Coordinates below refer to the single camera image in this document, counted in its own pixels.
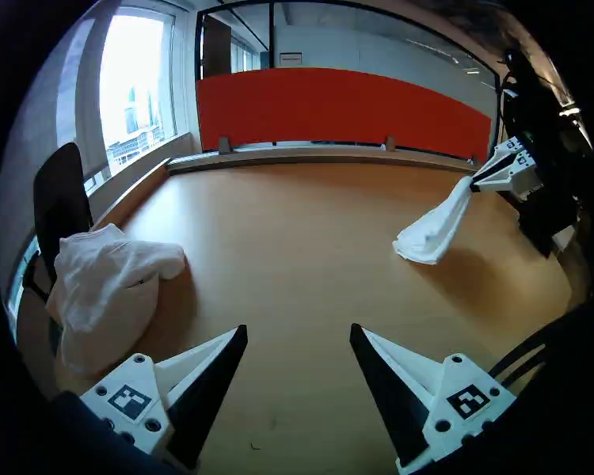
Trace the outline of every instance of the wall sign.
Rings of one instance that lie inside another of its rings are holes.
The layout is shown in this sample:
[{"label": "wall sign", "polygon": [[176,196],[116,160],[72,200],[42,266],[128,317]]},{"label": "wall sign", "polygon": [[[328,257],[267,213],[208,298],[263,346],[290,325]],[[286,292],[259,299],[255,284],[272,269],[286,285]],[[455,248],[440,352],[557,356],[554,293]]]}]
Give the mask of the wall sign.
[{"label": "wall sign", "polygon": [[302,54],[301,53],[280,53],[280,66],[301,66]]}]

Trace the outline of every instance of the glass wall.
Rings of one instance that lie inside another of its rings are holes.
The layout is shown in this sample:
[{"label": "glass wall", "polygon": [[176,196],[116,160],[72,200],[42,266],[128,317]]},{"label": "glass wall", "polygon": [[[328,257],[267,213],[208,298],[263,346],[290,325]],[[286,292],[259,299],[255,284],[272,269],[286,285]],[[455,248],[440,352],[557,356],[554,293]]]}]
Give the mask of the glass wall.
[{"label": "glass wall", "polygon": [[202,78],[266,69],[270,45],[269,5],[225,9],[204,17]]},{"label": "glass wall", "polygon": [[376,74],[430,89],[475,109],[491,120],[488,150],[495,145],[497,73],[429,28],[359,5],[323,2],[225,5],[202,16],[200,78],[265,67]]}]

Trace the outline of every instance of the black office chair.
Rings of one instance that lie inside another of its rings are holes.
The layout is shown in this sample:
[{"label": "black office chair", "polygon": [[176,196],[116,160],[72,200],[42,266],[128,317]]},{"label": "black office chair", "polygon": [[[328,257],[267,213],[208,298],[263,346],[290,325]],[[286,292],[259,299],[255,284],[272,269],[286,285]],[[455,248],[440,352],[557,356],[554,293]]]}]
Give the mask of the black office chair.
[{"label": "black office chair", "polygon": [[[59,239],[86,232],[93,225],[84,189],[82,159],[74,143],[59,148],[37,172],[33,181],[33,208],[40,252],[27,264],[22,284],[46,302],[50,289],[44,292],[34,281],[40,253],[52,288],[57,280],[55,258],[59,254]],[[61,333],[61,326],[51,318],[49,337],[53,354],[57,352]]]}]

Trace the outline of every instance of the white wall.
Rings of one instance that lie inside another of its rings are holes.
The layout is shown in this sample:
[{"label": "white wall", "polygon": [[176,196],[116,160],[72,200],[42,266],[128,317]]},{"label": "white wall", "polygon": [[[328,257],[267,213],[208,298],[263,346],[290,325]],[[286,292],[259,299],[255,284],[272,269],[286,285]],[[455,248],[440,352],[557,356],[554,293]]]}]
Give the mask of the white wall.
[{"label": "white wall", "polygon": [[492,143],[497,95],[476,74],[466,74],[455,64],[411,44],[355,30],[282,25],[275,32],[277,66],[282,51],[301,51],[302,67],[360,71],[426,87],[488,116],[492,121],[489,145]]}]

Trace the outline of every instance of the white towel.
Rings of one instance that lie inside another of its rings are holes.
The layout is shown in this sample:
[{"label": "white towel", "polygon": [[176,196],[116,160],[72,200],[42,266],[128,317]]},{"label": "white towel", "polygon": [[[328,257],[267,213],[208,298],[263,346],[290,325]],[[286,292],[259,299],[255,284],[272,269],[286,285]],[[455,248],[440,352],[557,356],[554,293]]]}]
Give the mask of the white towel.
[{"label": "white towel", "polygon": [[396,253],[421,264],[437,264],[469,206],[470,183],[471,177],[464,177],[438,207],[402,230],[392,243]]},{"label": "white towel", "polygon": [[96,374],[122,358],[154,315],[158,278],[184,267],[179,245],[131,241],[113,224],[61,239],[47,308],[63,324],[63,363]]}]

